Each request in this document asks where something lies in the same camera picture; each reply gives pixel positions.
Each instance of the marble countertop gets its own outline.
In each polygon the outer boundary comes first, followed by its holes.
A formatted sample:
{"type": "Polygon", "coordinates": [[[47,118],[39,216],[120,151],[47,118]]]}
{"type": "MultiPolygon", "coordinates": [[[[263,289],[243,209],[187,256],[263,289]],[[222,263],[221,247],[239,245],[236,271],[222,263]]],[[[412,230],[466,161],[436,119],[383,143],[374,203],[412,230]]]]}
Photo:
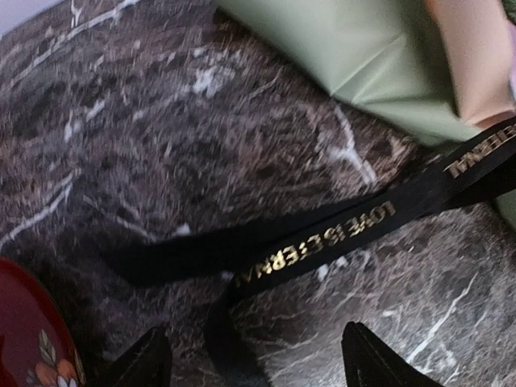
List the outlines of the marble countertop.
{"type": "MultiPolygon", "coordinates": [[[[133,289],[99,252],[314,208],[432,157],[207,0],[66,0],[0,40],[0,253],[47,286],[89,375],[165,323],[172,385],[223,385],[202,326],[227,278],[133,289]]],[[[447,387],[512,387],[515,252],[488,205],[448,211],[233,316],[277,387],[344,385],[350,320],[447,387]]]]}

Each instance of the green wrapping paper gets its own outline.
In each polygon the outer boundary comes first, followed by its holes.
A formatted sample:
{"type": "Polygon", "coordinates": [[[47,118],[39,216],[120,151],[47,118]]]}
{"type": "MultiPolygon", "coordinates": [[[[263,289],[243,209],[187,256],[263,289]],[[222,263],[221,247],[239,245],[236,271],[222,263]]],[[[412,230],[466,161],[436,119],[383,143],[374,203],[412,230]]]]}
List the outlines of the green wrapping paper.
{"type": "MultiPolygon", "coordinates": [[[[423,0],[216,0],[326,92],[428,147],[478,134],[460,121],[446,52],[423,0]]],[[[516,193],[498,200],[516,229],[516,193]]]]}

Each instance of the wrapping paper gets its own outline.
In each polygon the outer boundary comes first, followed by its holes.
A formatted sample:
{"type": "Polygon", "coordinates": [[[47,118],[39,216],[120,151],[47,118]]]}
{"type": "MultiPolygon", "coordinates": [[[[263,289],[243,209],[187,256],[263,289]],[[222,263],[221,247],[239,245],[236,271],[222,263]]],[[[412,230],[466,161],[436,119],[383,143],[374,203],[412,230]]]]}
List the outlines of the wrapping paper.
{"type": "MultiPolygon", "coordinates": [[[[514,115],[499,0],[217,0],[332,97],[438,147],[514,115]]],[[[516,227],[516,194],[499,199],[516,227]]]]}

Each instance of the dark marble table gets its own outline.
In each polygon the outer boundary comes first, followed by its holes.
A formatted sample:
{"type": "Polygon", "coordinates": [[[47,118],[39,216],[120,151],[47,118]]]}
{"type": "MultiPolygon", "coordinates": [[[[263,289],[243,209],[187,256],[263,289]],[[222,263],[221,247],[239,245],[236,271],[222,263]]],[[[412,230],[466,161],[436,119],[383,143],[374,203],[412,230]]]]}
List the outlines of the dark marble table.
{"type": "MultiPolygon", "coordinates": [[[[133,289],[99,252],[363,194],[432,156],[207,0],[67,0],[0,41],[0,252],[48,287],[90,375],[166,323],[173,385],[222,385],[202,326],[227,275],[133,289]]],[[[277,387],[345,385],[349,320],[446,386],[513,387],[515,248],[488,205],[449,211],[233,315],[277,387]]]]}

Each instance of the black object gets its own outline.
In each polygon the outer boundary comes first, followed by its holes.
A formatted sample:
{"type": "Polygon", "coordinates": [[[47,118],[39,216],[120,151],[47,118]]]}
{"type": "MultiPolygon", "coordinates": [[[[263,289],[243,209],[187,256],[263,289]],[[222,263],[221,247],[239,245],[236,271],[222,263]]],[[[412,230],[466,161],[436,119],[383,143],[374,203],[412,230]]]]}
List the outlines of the black object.
{"type": "Polygon", "coordinates": [[[172,353],[163,327],[143,335],[87,387],[169,387],[172,353]]]}
{"type": "Polygon", "coordinates": [[[347,387],[443,387],[407,364],[361,322],[344,329],[347,387]]]}
{"type": "Polygon", "coordinates": [[[134,285],[158,285],[231,270],[227,291],[210,309],[206,348],[231,387],[269,387],[234,328],[229,308],[301,276],[404,224],[516,189],[516,119],[460,145],[419,177],[396,188],[284,218],[106,255],[134,285]]]}

